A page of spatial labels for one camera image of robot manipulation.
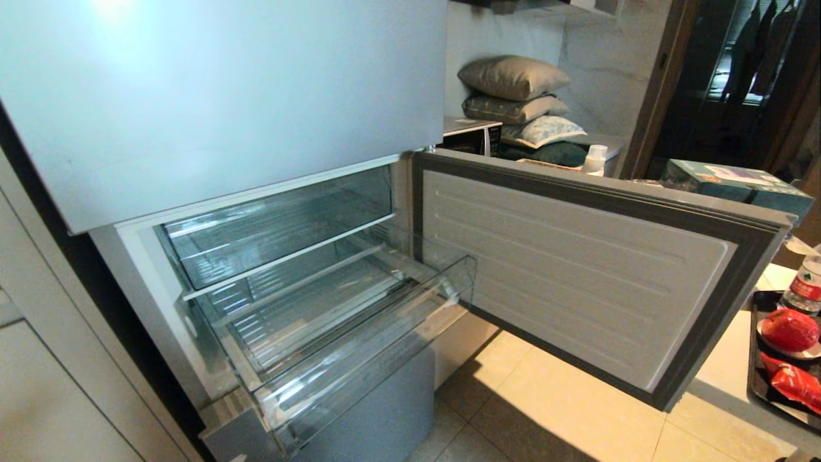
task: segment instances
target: tray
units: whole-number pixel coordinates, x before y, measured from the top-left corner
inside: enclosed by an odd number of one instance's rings
[[[787,418],[795,419],[797,423],[811,428],[821,435],[821,418],[804,405],[788,400],[784,395],[778,392],[778,390],[772,388],[769,383],[767,370],[764,368],[764,362],[761,360],[761,353],[764,352],[771,358],[790,363],[809,372],[813,377],[821,378],[821,358],[809,361],[790,358],[764,343],[755,329],[759,321],[775,311],[778,299],[781,298],[782,293],[783,291],[781,290],[753,293],[752,316],[750,317],[750,367],[747,385],[757,399],[771,405],[777,413]],[[815,321],[821,325],[821,319],[816,317]],[[789,410],[783,409],[780,406],[789,408]]]

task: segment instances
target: teal box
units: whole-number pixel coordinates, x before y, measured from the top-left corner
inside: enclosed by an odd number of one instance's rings
[[[793,226],[801,223],[813,205],[812,196],[763,170],[670,159],[660,183],[672,189],[781,210],[798,217]]]

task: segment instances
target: open freezer door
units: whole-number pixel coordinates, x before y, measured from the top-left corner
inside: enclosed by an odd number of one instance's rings
[[[448,150],[415,155],[413,203],[417,233],[478,258],[477,315],[661,410],[791,226],[775,210]]]

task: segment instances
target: tile floor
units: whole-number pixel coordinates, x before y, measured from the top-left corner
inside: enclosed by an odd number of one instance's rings
[[[502,332],[437,391],[406,462],[773,462],[795,449],[693,395],[666,414]]]

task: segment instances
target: water bottle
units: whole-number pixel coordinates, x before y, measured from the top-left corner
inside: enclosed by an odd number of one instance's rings
[[[780,303],[805,314],[821,311],[821,244],[815,246],[815,254],[808,255],[792,280],[790,288],[784,291]]]

